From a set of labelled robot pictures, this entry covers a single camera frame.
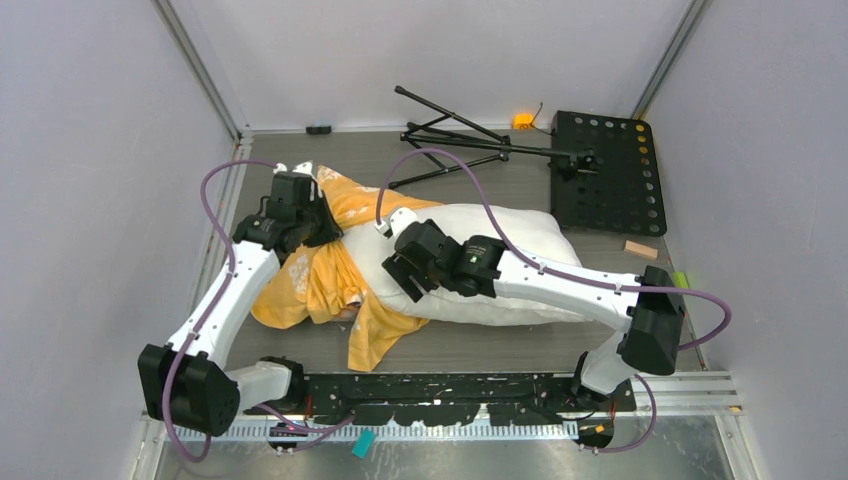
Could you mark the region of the yellow printed pillowcase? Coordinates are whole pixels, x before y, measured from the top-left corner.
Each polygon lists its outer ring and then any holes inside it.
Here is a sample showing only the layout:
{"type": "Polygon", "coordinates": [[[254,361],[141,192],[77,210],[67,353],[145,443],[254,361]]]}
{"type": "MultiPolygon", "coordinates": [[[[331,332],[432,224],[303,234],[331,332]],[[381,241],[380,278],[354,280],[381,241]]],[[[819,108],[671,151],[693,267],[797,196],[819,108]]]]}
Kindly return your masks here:
{"type": "MultiPolygon", "coordinates": [[[[366,187],[327,167],[317,167],[318,184],[326,195],[336,223],[343,229],[373,222],[379,188],[366,187]]],[[[389,207],[413,210],[442,204],[386,192],[389,207]]],[[[261,324],[277,329],[294,327],[307,318],[316,324],[333,321],[358,306],[348,341],[347,367],[370,372],[395,343],[430,320],[405,315],[371,298],[370,284],[355,266],[341,240],[320,247],[299,247],[266,285],[251,308],[261,324]]]]}

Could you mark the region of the white pillow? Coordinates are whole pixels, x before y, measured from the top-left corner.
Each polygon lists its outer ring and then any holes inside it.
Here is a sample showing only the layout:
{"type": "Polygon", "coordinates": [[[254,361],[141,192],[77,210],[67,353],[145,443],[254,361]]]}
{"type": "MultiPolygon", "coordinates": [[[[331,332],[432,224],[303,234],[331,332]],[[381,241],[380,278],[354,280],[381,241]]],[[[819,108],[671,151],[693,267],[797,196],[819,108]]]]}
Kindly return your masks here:
{"type": "MultiPolygon", "coordinates": [[[[499,226],[518,247],[532,254],[573,266],[581,262],[559,225],[548,214],[494,206],[499,226]]],[[[449,204],[416,211],[419,220],[432,219],[447,235],[463,242],[473,235],[495,238],[497,233],[480,204],[449,204]]],[[[582,323],[578,313],[522,299],[463,297],[439,288],[414,302],[382,267],[394,252],[394,242],[377,232],[373,224],[345,231],[342,243],[365,279],[371,294],[389,310],[412,317],[488,326],[539,325],[553,322],[582,323]]]]}

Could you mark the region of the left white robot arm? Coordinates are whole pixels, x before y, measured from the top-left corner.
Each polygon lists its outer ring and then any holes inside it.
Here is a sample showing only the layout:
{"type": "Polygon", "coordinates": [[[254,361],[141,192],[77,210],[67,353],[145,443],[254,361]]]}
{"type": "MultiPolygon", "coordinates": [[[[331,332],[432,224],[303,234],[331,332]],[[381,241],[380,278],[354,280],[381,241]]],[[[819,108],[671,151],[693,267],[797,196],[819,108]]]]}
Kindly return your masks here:
{"type": "Polygon", "coordinates": [[[164,344],[142,350],[148,414],[170,431],[218,437],[239,413],[268,401],[284,414],[298,412],[307,398],[300,364],[264,357],[237,370],[225,365],[249,311],[288,257],[341,236],[313,164],[276,165],[263,211],[224,238],[224,265],[195,310],[164,344]]]}

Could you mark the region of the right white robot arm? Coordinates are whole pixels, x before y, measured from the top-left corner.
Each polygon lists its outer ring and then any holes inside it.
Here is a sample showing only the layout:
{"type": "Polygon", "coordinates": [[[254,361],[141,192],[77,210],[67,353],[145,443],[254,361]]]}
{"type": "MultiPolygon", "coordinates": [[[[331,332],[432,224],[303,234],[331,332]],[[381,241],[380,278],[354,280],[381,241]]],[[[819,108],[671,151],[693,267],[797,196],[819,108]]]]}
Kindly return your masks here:
{"type": "Polygon", "coordinates": [[[570,392],[584,410],[598,409],[635,374],[676,370],[684,308],[661,269],[613,274],[554,262],[492,237],[458,243],[432,220],[380,221],[375,228],[393,246],[383,268],[415,302],[443,288],[463,297],[535,301],[612,328],[607,341],[578,361],[570,392]]]}

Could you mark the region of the black folded tripod stand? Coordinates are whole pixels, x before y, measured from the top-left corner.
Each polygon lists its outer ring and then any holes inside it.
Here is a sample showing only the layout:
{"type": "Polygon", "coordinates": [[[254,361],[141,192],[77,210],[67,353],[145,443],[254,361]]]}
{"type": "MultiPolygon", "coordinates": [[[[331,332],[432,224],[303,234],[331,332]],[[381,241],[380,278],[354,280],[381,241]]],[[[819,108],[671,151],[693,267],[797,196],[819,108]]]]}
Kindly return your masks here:
{"type": "Polygon", "coordinates": [[[400,141],[415,149],[425,147],[460,147],[490,152],[490,155],[472,161],[469,167],[479,166],[495,161],[507,162],[512,154],[548,157],[550,164],[566,173],[598,174],[602,157],[592,148],[567,147],[563,149],[532,147],[514,144],[509,135],[497,134],[457,113],[427,100],[400,85],[394,87],[398,95],[425,106],[439,116],[429,122],[408,122],[406,129],[400,134],[400,141]],[[469,127],[478,136],[437,128],[436,125],[446,120],[455,120],[461,126],[469,127]]]}

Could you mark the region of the orange tape roll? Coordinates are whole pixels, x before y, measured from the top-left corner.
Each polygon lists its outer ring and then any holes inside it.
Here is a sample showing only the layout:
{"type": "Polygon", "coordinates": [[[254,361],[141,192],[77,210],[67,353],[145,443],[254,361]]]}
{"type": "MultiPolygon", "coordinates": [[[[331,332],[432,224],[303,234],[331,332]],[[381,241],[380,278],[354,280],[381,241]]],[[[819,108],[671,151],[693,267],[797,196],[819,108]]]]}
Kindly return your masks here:
{"type": "Polygon", "coordinates": [[[527,130],[535,128],[535,115],[530,113],[516,114],[512,119],[513,130],[527,130]]]}

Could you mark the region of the teal tape piece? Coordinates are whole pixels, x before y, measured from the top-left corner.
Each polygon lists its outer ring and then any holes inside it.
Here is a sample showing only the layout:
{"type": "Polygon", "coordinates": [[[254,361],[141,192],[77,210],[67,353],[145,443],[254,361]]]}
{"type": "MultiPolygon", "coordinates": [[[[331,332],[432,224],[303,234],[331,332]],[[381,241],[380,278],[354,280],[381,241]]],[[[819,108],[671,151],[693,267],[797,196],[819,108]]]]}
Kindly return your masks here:
{"type": "Polygon", "coordinates": [[[359,459],[365,459],[376,437],[377,435],[374,431],[370,429],[363,429],[358,436],[351,453],[359,459]]]}

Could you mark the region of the wooden block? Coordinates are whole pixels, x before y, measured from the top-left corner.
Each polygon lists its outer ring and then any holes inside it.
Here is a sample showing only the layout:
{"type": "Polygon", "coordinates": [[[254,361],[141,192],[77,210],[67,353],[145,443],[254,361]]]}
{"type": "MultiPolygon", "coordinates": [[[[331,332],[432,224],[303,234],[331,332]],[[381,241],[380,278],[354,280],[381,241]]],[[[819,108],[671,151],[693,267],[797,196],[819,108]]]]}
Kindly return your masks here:
{"type": "Polygon", "coordinates": [[[656,260],[659,256],[656,248],[632,240],[624,242],[623,251],[648,260],[656,260]]]}

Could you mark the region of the black perforated metal plate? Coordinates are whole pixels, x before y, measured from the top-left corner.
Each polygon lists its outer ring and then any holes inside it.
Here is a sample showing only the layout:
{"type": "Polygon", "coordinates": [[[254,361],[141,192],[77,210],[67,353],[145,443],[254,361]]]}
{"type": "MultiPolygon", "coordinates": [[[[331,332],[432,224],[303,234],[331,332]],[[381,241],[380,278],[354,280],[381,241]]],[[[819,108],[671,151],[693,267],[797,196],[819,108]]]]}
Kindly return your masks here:
{"type": "Polygon", "coordinates": [[[651,126],[642,120],[558,111],[550,213],[565,228],[661,237],[668,230],[651,126]]]}

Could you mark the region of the green block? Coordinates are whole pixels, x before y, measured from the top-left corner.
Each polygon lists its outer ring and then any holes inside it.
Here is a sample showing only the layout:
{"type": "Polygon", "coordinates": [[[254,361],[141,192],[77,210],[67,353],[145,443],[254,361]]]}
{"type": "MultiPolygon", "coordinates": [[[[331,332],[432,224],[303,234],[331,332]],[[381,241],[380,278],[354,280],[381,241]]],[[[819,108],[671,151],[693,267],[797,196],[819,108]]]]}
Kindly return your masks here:
{"type": "Polygon", "coordinates": [[[689,288],[689,282],[688,282],[687,276],[684,272],[681,272],[681,271],[674,272],[672,274],[672,280],[674,282],[674,285],[678,288],[684,288],[684,289],[689,288]]]}

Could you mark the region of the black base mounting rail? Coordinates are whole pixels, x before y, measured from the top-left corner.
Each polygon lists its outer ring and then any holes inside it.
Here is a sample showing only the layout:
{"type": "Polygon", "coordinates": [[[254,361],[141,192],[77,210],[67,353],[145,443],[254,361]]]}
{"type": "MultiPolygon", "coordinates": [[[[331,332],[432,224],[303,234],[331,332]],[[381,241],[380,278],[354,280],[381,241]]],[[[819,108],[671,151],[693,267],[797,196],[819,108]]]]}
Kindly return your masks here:
{"type": "Polygon", "coordinates": [[[348,417],[358,426],[389,422],[427,427],[466,426],[486,415],[493,426],[554,425],[633,412],[632,384],[620,384],[602,403],[579,400],[570,373],[310,374],[268,406],[289,419],[306,414],[319,425],[348,417]]]}

